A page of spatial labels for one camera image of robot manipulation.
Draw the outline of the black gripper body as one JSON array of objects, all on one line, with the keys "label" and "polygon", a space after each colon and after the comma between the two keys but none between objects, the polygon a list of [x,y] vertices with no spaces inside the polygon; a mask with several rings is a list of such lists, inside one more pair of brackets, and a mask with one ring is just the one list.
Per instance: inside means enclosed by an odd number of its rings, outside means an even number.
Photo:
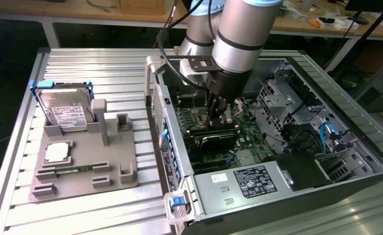
[{"label": "black gripper body", "polygon": [[251,74],[252,70],[242,73],[230,72],[227,70],[211,71],[206,83],[207,90],[216,97],[220,97],[231,103],[243,92]]}]

